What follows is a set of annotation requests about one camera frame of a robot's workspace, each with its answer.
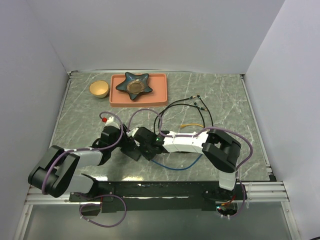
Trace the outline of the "black network switch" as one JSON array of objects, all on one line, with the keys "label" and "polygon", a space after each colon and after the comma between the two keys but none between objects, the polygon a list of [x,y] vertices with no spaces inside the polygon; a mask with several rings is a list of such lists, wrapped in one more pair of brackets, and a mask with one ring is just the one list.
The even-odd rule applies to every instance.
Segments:
[{"label": "black network switch", "polygon": [[136,145],[134,140],[124,142],[120,148],[120,151],[136,162],[141,157],[141,152],[139,151],[138,146]]}]

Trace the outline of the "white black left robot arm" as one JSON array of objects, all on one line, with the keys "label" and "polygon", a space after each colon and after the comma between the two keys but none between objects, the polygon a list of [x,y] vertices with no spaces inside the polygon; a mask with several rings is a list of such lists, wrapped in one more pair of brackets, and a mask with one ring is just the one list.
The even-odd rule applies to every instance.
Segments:
[{"label": "white black left robot arm", "polygon": [[87,174],[75,175],[78,168],[102,166],[116,148],[125,148],[128,142],[124,124],[106,125],[90,147],[66,149],[52,145],[28,176],[28,183],[54,198],[66,192],[81,194],[94,201],[101,193],[99,181]]}]

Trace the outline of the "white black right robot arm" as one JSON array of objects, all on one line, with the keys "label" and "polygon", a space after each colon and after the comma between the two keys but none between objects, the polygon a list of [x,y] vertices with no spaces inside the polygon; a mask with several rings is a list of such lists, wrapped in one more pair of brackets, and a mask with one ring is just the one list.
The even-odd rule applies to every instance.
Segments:
[{"label": "white black right robot arm", "polygon": [[226,132],[210,129],[198,134],[165,130],[155,134],[145,127],[137,127],[126,134],[149,161],[162,153],[197,153],[206,156],[219,171],[219,195],[228,200],[236,194],[236,164],[241,144]]}]

